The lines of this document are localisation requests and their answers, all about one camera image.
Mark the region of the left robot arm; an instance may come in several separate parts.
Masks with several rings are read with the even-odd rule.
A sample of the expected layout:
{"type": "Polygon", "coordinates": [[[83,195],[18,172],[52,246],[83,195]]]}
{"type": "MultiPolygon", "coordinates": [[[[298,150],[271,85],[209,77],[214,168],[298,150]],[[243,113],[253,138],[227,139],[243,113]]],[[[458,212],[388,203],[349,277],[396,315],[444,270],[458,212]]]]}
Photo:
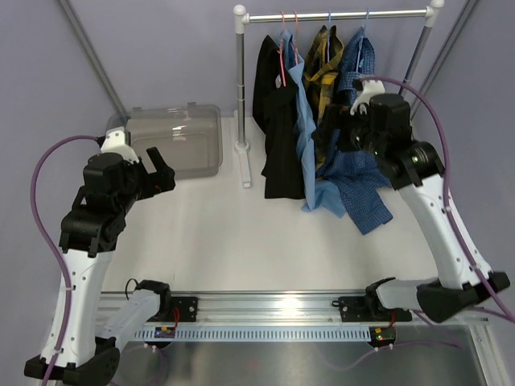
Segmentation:
{"type": "Polygon", "coordinates": [[[174,309],[168,284],[143,280],[101,328],[97,307],[105,274],[126,215],[139,200],[175,188],[175,172],[159,150],[147,149],[155,171],[114,151],[97,154],[83,170],[84,184],[61,222],[57,256],[63,267],[51,334],[42,352],[25,363],[24,375],[46,384],[107,385],[121,352],[145,322],[162,321],[174,309]]]}

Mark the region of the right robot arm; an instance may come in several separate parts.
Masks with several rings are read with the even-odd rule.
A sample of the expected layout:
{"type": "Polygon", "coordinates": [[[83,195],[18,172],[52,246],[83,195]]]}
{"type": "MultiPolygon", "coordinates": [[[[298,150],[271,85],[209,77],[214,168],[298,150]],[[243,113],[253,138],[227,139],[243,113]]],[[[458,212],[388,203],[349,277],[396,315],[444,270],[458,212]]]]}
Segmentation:
{"type": "Polygon", "coordinates": [[[387,277],[369,285],[364,308],[370,318],[403,309],[444,322],[509,288],[508,275],[478,253],[451,200],[445,166],[430,143],[414,139],[410,105],[400,96],[375,96],[357,109],[331,104],[313,138],[326,148],[330,166],[354,155],[376,165],[381,181],[413,213],[435,261],[435,278],[387,277]]]}

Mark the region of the black shirt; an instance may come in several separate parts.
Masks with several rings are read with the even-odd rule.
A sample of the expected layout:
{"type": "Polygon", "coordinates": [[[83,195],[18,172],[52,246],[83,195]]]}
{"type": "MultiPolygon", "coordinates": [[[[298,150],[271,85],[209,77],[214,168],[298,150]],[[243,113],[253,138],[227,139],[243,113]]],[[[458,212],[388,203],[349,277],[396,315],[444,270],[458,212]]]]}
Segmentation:
{"type": "Polygon", "coordinates": [[[253,119],[265,135],[265,178],[267,199],[304,199],[301,163],[296,153],[296,97],[298,86],[281,69],[279,46],[266,36],[257,57],[253,87],[253,119]]]}

